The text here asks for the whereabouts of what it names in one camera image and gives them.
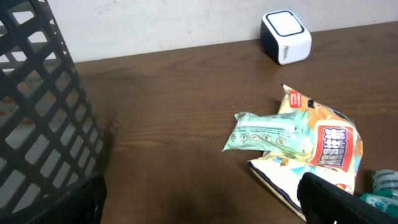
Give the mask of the grey plastic shopping basket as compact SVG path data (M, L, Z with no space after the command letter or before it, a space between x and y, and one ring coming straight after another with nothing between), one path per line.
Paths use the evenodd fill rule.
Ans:
M1 0L1 216L105 163L103 130L49 3Z

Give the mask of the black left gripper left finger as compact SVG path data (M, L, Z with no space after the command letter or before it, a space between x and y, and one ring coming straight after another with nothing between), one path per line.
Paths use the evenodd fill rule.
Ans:
M100 224L107 196L104 175L94 172L53 196L1 218L2 224Z

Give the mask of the white barcode scanner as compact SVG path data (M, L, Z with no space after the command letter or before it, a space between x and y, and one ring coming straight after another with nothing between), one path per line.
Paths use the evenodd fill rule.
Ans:
M281 10L263 15L260 42L275 63L287 65L310 55L312 36L292 11Z

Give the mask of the yellow snack bag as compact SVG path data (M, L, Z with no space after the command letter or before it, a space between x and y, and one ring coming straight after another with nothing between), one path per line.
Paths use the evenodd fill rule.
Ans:
M352 194L363 142L350 118L287 85L283 88L279 113L305 112L304 137L295 152L269 152L248 165L272 193L304 218L297 198L304 173L313 173Z

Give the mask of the blue mouthwash bottle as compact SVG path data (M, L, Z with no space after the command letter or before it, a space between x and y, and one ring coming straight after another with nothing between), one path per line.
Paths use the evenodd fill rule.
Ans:
M360 199L397 218L397 171L376 170L372 174L372 187L373 192L360 196Z

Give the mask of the green wet wipes pack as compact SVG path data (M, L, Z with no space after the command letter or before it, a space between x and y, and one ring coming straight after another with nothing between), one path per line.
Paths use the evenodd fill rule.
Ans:
M313 134L308 111L258 116L249 112L235 114L236 125L224 150L272 151L291 156L312 153Z

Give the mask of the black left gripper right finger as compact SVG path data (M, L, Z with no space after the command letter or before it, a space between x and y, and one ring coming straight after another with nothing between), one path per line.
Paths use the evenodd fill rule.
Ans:
M300 180L297 198L307 223L397 223L397 218L310 172Z

